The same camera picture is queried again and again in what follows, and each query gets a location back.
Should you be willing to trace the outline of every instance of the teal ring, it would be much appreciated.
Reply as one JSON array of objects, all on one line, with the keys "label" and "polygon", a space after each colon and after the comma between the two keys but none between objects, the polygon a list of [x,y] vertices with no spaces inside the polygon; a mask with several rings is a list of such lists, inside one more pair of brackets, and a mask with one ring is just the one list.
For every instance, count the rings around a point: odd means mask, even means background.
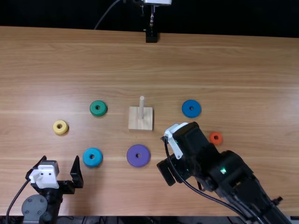
[{"label": "teal ring", "polygon": [[103,116],[107,112],[107,106],[103,101],[96,100],[96,101],[93,101],[92,104],[90,104],[89,110],[93,116],[100,117],[100,116]]}]

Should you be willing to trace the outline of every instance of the orange ring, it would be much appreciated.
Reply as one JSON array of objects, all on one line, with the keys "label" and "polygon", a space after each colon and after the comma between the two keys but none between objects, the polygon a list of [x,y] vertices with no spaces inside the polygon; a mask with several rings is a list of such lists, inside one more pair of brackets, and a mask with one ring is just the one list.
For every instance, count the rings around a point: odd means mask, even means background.
[{"label": "orange ring", "polygon": [[219,145],[222,143],[222,134],[220,132],[212,132],[210,134],[210,142],[214,145]]}]

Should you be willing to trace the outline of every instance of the dark blue ring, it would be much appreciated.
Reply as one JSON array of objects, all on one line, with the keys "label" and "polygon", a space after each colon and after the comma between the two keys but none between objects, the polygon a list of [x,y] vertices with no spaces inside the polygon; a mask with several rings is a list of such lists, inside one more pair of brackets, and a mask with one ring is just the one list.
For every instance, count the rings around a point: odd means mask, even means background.
[{"label": "dark blue ring", "polygon": [[182,112],[188,118],[195,118],[200,115],[201,106],[196,100],[189,99],[183,103]]}]

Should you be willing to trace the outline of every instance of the black cable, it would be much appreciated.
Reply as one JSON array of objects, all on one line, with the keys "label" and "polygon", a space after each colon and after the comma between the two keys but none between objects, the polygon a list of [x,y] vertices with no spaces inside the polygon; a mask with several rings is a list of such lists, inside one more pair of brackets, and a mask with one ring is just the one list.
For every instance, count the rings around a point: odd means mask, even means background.
[{"label": "black cable", "polygon": [[246,217],[241,211],[239,211],[238,209],[236,209],[235,207],[233,207],[233,206],[231,206],[231,205],[229,205],[229,204],[227,204],[227,203],[225,203],[225,202],[223,202],[223,201],[221,201],[221,200],[219,200],[219,199],[217,199],[217,198],[214,198],[214,197],[212,197],[212,196],[209,196],[209,195],[207,195],[207,194],[201,192],[200,190],[197,190],[195,187],[193,187],[191,184],[189,184],[187,181],[185,181],[185,180],[181,177],[181,175],[178,173],[177,169],[174,167],[174,165],[173,165],[173,163],[172,163],[172,161],[171,161],[171,159],[170,159],[170,155],[169,155],[169,151],[168,151],[168,147],[167,147],[167,138],[164,139],[164,144],[165,144],[166,155],[167,155],[167,158],[168,158],[168,160],[169,160],[169,162],[170,162],[170,164],[171,164],[172,169],[174,170],[174,172],[176,173],[176,175],[181,179],[181,181],[182,181],[187,187],[189,187],[191,190],[195,191],[196,193],[200,194],[201,196],[206,197],[206,198],[208,198],[208,199],[210,199],[210,200],[212,200],[212,201],[214,201],[214,202],[217,202],[217,203],[219,203],[219,204],[221,204],[221,205],[223,205],[223,206],[225,206],[225,207],[231,209],[232,211],[234,211],[235,213],[237,213],[239,216],[241,216],[244,220],[247,220],[247,217]]},{"label": "black cable", "polygon": [[99,19],[99,21],[98,21],[97,25],[95,25],[94,29],[98,28],[99,24],[102,22],[102,20],[104,19],[104,17],[109,13],[109,11],[113,8],[113,6],[115,6],[119,1],[121,1],[121,0],[115,0],[115,2],[112,3],[112,5],[107,9],[107,11]]},{"label": "black cable", "polygon": [[81,224],[83,224],[83,223],[84,223],[84,220],[85,220],[85,218],[86,218],[86,216],[84,216],[84,217],[83,217],[83,220],[82,220]]},{"label": "black cable", "polygon": [[74,216],[59,216],[57,219],[60,219],[60,218],[68,218],[70,220],[74,220]]},{"label": "black cable", "polygon": [[232,222],[232,220],[230,219],[230,217],[226,216],[226,218],[228,219],[228,221],[229,221],[230,224],[234,224],[234,223]]},{"label": "black cable", "polygon": [[26,180],[26,182],[23,184],[23,186],[20,188],[20,190],[18,191],[18,193],[14,196],[13,201],[10,203],[7,213],[6,213],[6,224],[8,224],[8,217],[9,217],[9,212],[12,208],[12,206],[14,205],[15,201],[17,200],[18,196],[21,194],[21,192],[24,190],[24,188],[26,187],[26,185],[29,183],[30,179],[28,178],[28,180]]}]

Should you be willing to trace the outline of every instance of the wooden base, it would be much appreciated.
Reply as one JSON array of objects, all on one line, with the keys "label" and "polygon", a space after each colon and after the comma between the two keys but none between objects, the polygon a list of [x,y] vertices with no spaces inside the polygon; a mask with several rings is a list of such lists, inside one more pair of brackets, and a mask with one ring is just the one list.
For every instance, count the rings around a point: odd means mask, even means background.
[{"label": "wooden base", "polygon": [[153,130],[153,108],[143,108],[143,119],[139,119],[139,107],[131,106],[129,108],[129,129],[135,130]]}]

